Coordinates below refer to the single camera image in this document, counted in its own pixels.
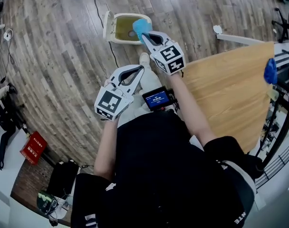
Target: wooden floor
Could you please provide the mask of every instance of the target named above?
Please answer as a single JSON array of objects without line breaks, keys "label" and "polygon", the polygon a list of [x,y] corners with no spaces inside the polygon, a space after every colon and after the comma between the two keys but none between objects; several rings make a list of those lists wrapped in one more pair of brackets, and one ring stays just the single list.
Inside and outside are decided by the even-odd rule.
[{"label": "wooden floor", "polygon": [[[149,16],[153,28],[167,33],[183,48],[190,62],[236,47],[219,42],[213,25],[224,33],[264,41],[275,40],[271,21],[285,16],[289,5],[278,0],[96,0],[102,20],[113,13]],[[1,21],[12,28],[7,81],[24,104],[32,130],[47,140],[63,160],[93,164],[103,123],[94,113],[100,86],[116,69],[94,0],[4,0]],[[0,55],[0,80],[7,63],[7,44]],[[136,64],[144,46],[112,43],[119,66]]]}]

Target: black chair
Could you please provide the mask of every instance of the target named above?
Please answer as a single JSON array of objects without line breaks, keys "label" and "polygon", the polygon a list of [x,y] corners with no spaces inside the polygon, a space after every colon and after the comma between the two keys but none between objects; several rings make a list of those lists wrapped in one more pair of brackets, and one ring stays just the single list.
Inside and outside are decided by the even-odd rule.
[{"label": "black chair", "polygon": [[282,13],[281,13],[281,11],[278,8],[275,8],[275,10],[277,12],[279,12],[279,15],[281,16],[281,19],[282,19],[282,24],[277,22],[277,21],[274,21],[274,20],[271,23],[273,25],[278,24],[278,25],[283,27],[282,37],[281,37],[281,39],[279,39],[279,43],[282,43],[284,40],[288,40],[289,39],[289,36],[288,36],[289,22],[287,23],[287,20],[283,18]]}]

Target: white container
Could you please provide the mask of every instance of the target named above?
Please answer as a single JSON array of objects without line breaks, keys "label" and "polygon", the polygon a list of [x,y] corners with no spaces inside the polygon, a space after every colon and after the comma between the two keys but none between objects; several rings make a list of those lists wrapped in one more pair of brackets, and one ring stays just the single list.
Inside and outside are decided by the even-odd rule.
[{"label": "white container", "polygon": [[152,23],[151,19],[143,14],[106,12],[103,38],[118,44],[141,45],[141,41],[133,31],[133,23],[138,19],[146,19]]}]

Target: white shoe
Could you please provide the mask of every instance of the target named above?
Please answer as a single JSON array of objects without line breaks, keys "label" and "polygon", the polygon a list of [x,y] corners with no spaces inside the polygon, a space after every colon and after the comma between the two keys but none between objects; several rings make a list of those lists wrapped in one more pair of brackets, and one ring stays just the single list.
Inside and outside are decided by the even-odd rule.
[{"label": "white shoe", "polygon": [[139,57],[139,64],[142,66],[150,66],[150,57],[149,54],[147,54],[146,52],[143,52],[140,57]]}]

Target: red box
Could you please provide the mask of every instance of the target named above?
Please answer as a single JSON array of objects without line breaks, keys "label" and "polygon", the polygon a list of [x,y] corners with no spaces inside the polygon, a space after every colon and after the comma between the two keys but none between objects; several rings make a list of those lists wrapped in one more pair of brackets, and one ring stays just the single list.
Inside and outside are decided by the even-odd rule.
[{"label": "red box", "polygon": [[29,140],[23,149],[20,151],[21,154],[32,164],[37,164],[38,160],[47,146],[45,139],[37,132],[33,132],[29,136]]}]

